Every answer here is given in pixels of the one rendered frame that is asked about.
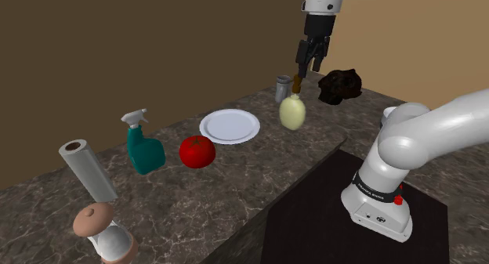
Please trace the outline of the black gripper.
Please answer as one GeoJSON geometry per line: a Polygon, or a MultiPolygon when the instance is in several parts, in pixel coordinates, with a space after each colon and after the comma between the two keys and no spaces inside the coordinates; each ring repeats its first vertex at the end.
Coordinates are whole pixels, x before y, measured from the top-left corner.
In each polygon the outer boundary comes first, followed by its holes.
{"type": "Polygon", "coordinates": [[[305,78],[310,61],[314,58],[312,71],[318,72],[323,59],[328,54],[330,36],[335,25],[336,15],[306,15],[304,34],[308,38],[318,39],[314,46],[313,39],[300,40],[295,62],[298,64],[298,77],[305,78]]]}

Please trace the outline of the dark brown lumpy object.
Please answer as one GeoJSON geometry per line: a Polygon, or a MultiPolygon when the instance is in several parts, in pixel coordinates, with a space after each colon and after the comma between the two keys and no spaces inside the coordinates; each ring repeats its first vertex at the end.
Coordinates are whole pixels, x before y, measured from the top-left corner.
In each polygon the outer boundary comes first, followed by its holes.
{"type": "Polygon", "coordinates": [[[339,105],[344,99],[357,98],[362,94],[362,81],[354,69],[333,70],[319,82],[318,99],[330,105],[339,105]]]}

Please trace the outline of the grey metal shaker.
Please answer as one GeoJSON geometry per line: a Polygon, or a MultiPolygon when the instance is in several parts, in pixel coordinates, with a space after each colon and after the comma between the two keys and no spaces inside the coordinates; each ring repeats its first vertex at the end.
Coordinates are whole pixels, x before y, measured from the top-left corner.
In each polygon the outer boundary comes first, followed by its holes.
{"type": "Polygon", "coordinates": [[[291,95],[292,78],[287,75],[277,76],[275,101],[281,103],[291,95]]]}

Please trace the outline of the white plate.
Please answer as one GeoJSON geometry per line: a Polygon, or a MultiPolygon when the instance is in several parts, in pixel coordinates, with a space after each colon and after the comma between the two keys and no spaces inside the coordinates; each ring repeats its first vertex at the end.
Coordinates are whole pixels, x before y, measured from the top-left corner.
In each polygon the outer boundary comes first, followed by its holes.
{"type": "Polygon", "coordinates": [[[253,139],[259,133],[260,122],[245,110],[223,109],[206,115],[199,130],[213,143],[234,145],[253,139]]]}

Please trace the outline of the red tomato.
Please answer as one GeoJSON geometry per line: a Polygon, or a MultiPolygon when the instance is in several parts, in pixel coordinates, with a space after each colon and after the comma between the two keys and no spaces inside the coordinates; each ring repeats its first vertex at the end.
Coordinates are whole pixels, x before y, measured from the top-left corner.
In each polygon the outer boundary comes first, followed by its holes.
{"type": "Polygon", "coordinates": [[[179,147],[180,160],[189,168],[203,168],[216,157],[214,143],[205,136],[191,136],[179,147]]]}

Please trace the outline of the teal spray bottle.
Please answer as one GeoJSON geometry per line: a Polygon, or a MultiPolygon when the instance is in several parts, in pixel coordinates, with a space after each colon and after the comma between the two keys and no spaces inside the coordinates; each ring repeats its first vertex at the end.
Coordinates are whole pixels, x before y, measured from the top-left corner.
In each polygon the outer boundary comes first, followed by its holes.
{"type": "Polygon", "coordinates": [[[144,114],[147,109],[139,109],[121,117],[128,124],[127,151],[133,167],[140,175],[146,175],[165,164],[165,150],[157,139],[146,138],[143,135],[140,121],[147,122],[144,114]]]}

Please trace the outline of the grey paper towel roll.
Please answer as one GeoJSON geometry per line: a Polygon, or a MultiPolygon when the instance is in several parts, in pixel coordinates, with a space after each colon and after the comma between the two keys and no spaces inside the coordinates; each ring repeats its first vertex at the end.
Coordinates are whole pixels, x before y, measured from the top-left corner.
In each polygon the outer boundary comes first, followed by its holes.
{"type": "Polygon", "coordinates": [[[86,140],[75,139],[65,143],[59,148],[59,154],[95,202],[118,198],[114,184],[86,140]]]}

